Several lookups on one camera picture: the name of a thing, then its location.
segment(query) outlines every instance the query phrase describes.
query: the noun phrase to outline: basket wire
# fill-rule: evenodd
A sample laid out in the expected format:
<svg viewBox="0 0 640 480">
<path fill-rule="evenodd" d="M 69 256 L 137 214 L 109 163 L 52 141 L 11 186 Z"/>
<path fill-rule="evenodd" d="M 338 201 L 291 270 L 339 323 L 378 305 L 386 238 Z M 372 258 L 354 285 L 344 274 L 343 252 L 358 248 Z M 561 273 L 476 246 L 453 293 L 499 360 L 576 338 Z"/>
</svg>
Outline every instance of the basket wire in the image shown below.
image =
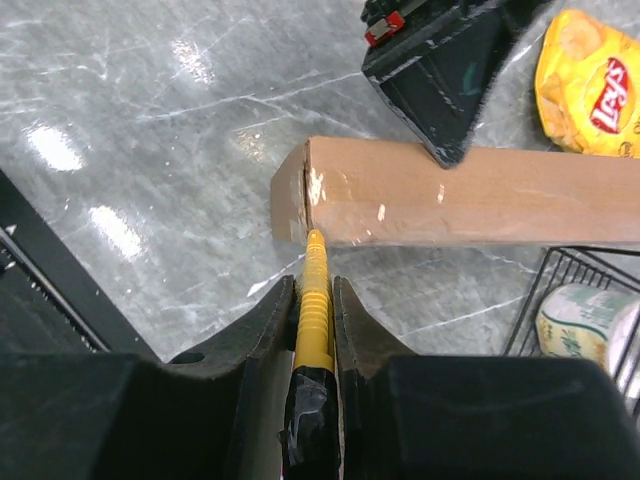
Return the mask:
<svg viewBox="0 0 640 480">
<path fill-rule="evenodd" d="M 611 248 L 553 247 L 547 250 L 531 291 L 509 337 L 503 352 L 504 355 L 542 355 L 535 330 L 536 315 L 544 298 L 562 285 L 581 283 L 603 290 L 640 294 L 640 279 L 605 261 L 601 255 L 611 255 L 616 259 L 640 258 L 640 252 Z M 630 392 L 630 387 L 634 377 L 638 374 L 640 365 L 640 348 L 638 348 L 640 339 L 637 335 L 639 328 L 640 314 L 634 322 L 622 357 L 613 375 L 613 380 L 627 399 L 627 406 L 636 420 L 640 416 L 640 399 L 630 398 L 630 394 L 633 393 Z"/>
</svg>

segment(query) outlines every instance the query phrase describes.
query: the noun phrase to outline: gray marble surface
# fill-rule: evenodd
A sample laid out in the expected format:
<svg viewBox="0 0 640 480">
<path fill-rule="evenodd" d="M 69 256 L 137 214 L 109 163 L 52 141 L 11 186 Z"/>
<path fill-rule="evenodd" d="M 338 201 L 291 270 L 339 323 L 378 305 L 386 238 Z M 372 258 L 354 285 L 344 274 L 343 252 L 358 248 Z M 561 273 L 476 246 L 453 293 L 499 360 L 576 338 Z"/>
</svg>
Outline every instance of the gray marble surface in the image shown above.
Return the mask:
<svg viewBox="0 0 640 480">
<path fill-rule="evenodd" d="M 566 4 L 640 34 L 637 0 Z M 362 6 L 2 1 L 0 168 L 162 358 L 299 271 L 301 248 L 273 241 L 268 216 L 292 147 L 312 134 L 413 139 L 360 74 Z M 500 75 L 477 144 L 550 148 L 531 95 L 546 22 Z M 495 353 L 539 259 L 364 248 L 331 263 L 416 350 Z"/>
</svg>

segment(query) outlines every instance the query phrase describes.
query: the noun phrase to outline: red logo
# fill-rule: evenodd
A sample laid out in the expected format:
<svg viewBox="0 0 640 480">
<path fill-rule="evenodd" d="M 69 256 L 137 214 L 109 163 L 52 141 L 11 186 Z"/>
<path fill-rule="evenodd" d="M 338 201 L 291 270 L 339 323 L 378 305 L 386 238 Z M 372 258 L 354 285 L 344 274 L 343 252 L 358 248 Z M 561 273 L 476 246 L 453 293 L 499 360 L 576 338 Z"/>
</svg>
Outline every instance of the red logo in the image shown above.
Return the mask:
<svg viewBox="0 0 640 480">
<path fill-rule="evenodd" d="M 591 123 L 607 133 L 620 133 L 620 112 L 629 101 L 629 71 L 620 60 L 610 57 L 604 89 L 591 111 Z"/>
</svg>

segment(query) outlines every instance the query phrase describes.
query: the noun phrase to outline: yellow chip bag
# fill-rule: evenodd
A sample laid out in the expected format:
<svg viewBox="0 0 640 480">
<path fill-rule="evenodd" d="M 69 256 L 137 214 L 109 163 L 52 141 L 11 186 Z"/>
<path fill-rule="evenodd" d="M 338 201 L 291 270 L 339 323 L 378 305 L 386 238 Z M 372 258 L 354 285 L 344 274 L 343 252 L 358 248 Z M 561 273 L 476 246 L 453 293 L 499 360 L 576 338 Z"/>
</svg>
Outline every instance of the yellow chip bag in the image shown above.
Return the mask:
<svg viewBox="0 0 640 480">
<path fill-rule="evenodd" d="M 535 92 L 545 134 L 565 150 L 640 157 L 640 43 L 579 10 L 553 19 Z"/>
</svg>

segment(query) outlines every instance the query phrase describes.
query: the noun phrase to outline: cardboard box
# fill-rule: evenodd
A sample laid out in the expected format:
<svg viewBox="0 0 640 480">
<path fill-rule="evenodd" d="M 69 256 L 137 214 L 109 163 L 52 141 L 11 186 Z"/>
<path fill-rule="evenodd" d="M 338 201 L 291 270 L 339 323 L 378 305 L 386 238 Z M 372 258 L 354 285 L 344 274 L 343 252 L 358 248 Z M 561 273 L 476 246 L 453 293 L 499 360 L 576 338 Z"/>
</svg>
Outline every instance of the cardboard box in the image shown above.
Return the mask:
<svg viewBox="0 0 640 480">
<path fill-rule="evenodd" d="M 640 160 L 474 147 L 443 170 L 419 144 L 311 137 L 271 181 L 278 239 L 333 245 L 640 243 Z"/>
</svg>

